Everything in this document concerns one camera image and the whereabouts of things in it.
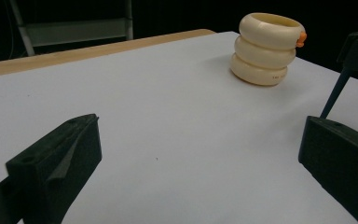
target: white surface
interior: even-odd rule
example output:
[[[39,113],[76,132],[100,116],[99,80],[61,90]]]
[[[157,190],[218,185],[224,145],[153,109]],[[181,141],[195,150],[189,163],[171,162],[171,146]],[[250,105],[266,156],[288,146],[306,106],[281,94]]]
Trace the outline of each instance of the white surface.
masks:
[[[357,223],[297,161],[339,74],[295,58],[278,86],[248,84],[228,68],[237,36],[0,76],[0,180],[6,161],[95,113],[103,160],[65,224]],[[358,80],[328,118],[358,131]]]

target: dark background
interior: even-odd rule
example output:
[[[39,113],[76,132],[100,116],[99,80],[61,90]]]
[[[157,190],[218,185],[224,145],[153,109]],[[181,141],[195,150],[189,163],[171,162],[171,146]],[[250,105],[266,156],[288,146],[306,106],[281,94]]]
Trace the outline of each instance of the dark background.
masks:
[[[117,0],[17,1],[24,21],[28,23],[124,16],[124,1]],[[194,29],[238,32],[241,18],[251,12],[279,14],[302,23],[308,38],[303,48],[296,49],[296,56],[337,72],[341,71],[337,56],[347,36],[358,32],[358,1],[333,4],[329,1],[283,0],[132,0],[134,38]],[[113,41],[117,40],[105,40],[106,43]],[[25,48],[8,0],[0,0],[0,61],[23,56],[26,56]]]

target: cream ring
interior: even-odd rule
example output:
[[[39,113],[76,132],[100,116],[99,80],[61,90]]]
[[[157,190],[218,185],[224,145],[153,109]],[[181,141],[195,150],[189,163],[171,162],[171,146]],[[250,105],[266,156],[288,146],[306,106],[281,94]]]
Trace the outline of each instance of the cream ring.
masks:
[[[250,13],[240,22],[240,34],[249,42],[269,49],[294,49],[305,33],[298,21],[268,13]]]
[[[247,63],[266,68],[283,68],[296,57],[296,49],[265,49],[249,43],[241,35],[235,40],[234,49]]]
[[[273,86],[280,83],[287,73],[287,67],[282,69],[265,69],[252,66],[234,53],[230,62],[231,71],[240,79],[262,86]]]

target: wooden table edge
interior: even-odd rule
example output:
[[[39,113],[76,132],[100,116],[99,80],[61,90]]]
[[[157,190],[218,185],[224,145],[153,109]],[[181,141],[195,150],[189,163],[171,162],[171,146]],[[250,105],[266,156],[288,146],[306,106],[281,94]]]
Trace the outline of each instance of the wooden table edge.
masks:
[[[119,53],[131,49],[140,49],[157,44],[182,40],[202,35],[215,34],[214,31],[208,29],[199,29],[192,31],[184,31],[180,33],[157,35],[141,39],[133,39],[129,41],[117,42],[113,44],[60,51],[50,54],[36,55],[32,57],[24,57],[19,59],[7,60],[0,62],[0,75],[21,72],[61,63],[75,62],[88,58],[104,56],[113,53]]]

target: orange tag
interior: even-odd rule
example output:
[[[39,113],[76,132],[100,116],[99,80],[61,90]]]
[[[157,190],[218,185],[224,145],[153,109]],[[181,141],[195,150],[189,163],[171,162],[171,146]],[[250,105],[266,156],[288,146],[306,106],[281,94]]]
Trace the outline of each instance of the orange tag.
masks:
[[[300,38],[297,40],[296,47],[302,48],[304,46],[305,39],[307,39],[307,34],[304,32],[301,32]]]

